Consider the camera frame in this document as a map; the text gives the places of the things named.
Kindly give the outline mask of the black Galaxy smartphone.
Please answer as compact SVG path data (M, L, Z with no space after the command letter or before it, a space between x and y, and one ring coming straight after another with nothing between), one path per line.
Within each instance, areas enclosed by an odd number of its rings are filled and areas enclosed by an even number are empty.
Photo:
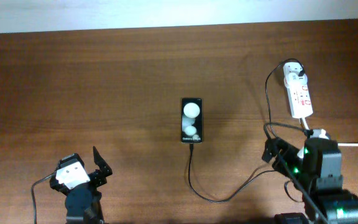
M203 101L201 98L181 99L180 140L187 144L203 142Z

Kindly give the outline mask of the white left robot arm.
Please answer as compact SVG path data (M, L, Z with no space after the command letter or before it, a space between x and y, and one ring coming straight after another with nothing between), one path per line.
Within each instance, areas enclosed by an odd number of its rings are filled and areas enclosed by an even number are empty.
M112 169L96 147L93 147L93 159L98 168L88 174L79 154L66 156L58 161L50 179L51 189L65 196L67 224L105 222L101 207L102 193L98 191L98 187L107 183Z

